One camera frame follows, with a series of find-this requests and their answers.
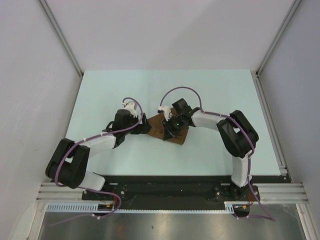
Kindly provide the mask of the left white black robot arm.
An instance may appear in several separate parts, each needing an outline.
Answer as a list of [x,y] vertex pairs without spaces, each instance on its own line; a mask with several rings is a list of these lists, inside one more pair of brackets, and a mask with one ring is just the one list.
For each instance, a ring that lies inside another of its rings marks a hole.
[[111,188],[105,184],[103,176],[87,170],[89,159],[119,147],[127,135],[147,134],[150,129],[144,112],[138,118],[129,110],[120,109],[102,133],[79,142],[68,138],[60,140],[45,169],[45,175],[59,187],[93,190],[98,199],[105,200],[110,196]]

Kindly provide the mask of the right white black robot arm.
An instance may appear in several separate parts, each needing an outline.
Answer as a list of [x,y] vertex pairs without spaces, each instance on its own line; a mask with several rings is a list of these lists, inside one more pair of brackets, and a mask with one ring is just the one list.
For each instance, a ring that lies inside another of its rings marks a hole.
[[200,107],[191,108],[181,98],[172,104],[175,113],[169,106],[160,105],[158,112],[164,115],[163,140],[177,138],[184,127],[201,127],[218,131],[222,142],[232,155],[232,175],[230,194],[242,201],[248,196],[251,185],[249,158],[254,153],[259,135],[240,110],[230,115],[204,111]]

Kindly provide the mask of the brown cloth napkin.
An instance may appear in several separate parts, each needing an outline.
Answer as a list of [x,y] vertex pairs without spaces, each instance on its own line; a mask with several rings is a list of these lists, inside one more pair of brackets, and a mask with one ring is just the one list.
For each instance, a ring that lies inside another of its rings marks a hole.
[[162,141],[183,145],[187,138],[189,127],[179,123],[175,118],[176,115],[177,111],[171,107],[169,120],[166,120],[163,112],[148,118],[147,122],[151,129],[147,134]]

